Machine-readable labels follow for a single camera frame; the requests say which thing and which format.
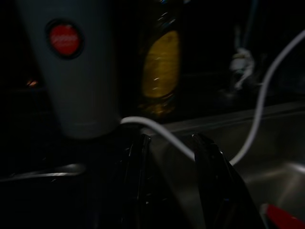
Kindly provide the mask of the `metal sink faucet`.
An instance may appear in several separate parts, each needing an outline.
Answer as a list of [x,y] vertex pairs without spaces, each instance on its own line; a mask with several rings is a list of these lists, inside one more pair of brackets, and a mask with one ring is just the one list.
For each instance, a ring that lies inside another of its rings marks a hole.
[[247,49],[254,25],[254,20],[258,8],[259,0],[251,0],[249,15],[244,33],[240,25],[234,27],[234,48],[235,54],[232,56],[230,71],[230,91],[235,92],[242,89],[243,83],[254,71],[255,61],[251,52]]

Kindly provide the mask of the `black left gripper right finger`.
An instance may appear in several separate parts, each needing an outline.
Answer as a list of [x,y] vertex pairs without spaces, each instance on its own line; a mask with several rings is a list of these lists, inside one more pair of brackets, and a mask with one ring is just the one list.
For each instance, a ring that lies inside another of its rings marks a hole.
[[265,229],[243,179],[217,144],[202,134],[192,141],[206,229]]

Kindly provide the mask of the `stainless steel sink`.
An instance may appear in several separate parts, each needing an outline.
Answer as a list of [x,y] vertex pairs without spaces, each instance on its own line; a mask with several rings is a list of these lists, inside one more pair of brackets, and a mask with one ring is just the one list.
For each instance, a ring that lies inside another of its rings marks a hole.
[[[247,110],[165,127],[190,148],[191,135],[203,134],[231,159],[244,144],[252,119],[253,111]],[[142,132],[151,138],[150,151],[191,227],[205,229],[194,162],[152,130]],[[305,222],[305,102],[266,107],[255,140],[235,170],[257,207],[272,204]]]

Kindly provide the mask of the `grey water filter pitcher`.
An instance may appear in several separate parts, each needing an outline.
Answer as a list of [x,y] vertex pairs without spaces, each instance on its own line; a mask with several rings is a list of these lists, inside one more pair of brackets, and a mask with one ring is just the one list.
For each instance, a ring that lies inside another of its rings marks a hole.
[[16,0],[63,133],[91,139],[120,123],[109,0]]

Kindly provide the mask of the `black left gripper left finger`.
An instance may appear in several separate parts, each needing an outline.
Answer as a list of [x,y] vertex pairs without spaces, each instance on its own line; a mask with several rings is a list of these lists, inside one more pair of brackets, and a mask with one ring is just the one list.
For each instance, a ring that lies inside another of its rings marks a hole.
[[142,229],[149,137],[111,139],[95,162],[98,216],[95,229]]

